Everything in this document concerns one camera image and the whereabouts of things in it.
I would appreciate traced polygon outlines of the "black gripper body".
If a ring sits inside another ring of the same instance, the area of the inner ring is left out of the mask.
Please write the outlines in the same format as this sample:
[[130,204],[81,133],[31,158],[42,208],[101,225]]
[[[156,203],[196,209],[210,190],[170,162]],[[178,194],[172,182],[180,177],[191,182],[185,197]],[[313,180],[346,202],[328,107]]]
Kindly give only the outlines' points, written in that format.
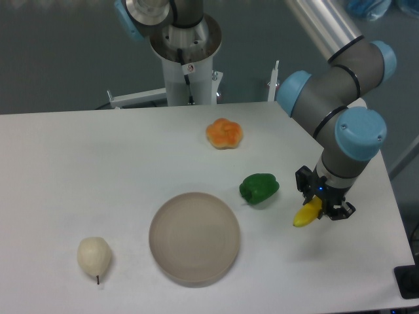
[[340,205],[344,200],[346,188],[336,188],[329,185],[325,176],[319,177],[316,172],[311,174],[309,200],[317,197],[324,206]]

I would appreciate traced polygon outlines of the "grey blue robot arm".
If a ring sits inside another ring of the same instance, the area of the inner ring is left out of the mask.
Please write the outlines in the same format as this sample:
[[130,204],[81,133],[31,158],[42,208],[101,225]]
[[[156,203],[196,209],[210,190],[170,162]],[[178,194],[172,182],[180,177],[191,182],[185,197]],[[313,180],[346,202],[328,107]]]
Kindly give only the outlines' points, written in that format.
[[[281,85],[270,84],[281,108],[322,147],[314,169],[295,176],[305,205],[315,217],[350,217],[351,189],[386,138],[386,124],[375,111],[354,102],[388,80],[397,67],[390,46],[368,42],[334,1],[288,1],[287,6],[318,47],[330,68],[314,76],[297,71]],[[217,101],[213,56],[221,29],[204,13],[201,1],[115,1],[128,35],[150,39],[164,72],[170,106],[209,105]]]

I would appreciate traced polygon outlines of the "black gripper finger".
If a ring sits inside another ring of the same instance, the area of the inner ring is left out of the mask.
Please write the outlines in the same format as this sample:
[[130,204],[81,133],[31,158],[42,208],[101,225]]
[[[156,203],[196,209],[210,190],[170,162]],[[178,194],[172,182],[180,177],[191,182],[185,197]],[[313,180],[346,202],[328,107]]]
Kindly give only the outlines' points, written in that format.
[[333,205],[329,201],[324,201],[321,205],[318,219],[328,217],[333,221],[344,220],[353,213],[355,213],[355,207],[349,202],[343,201],[341,204]]
[[299,170],[296,171],[295,178],[297,190],[304,197],[303,205],[306,205],[314,197],[314,190],[312,188],[312,183],[314,180],[313,172],[307,166],[302,166]]

